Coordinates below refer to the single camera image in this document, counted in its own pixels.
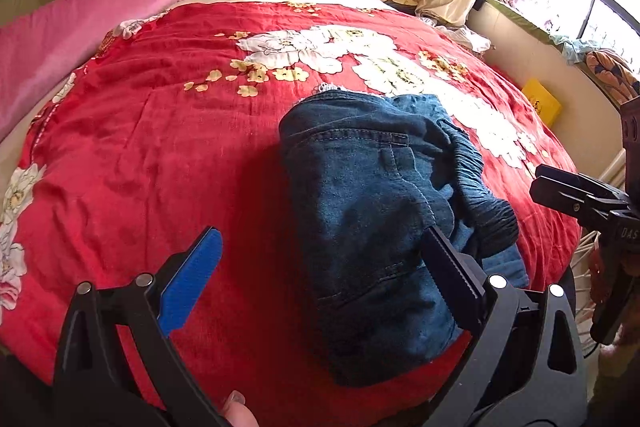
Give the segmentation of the left hand red nails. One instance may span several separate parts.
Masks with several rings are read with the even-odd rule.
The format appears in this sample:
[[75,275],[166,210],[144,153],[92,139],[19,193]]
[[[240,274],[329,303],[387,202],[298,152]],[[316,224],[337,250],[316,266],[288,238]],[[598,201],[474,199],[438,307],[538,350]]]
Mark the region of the left hand red nails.
[[258,427],[258,421],[245,404],[241,392],[233,390],[221,409],[222,416],[232,427]]

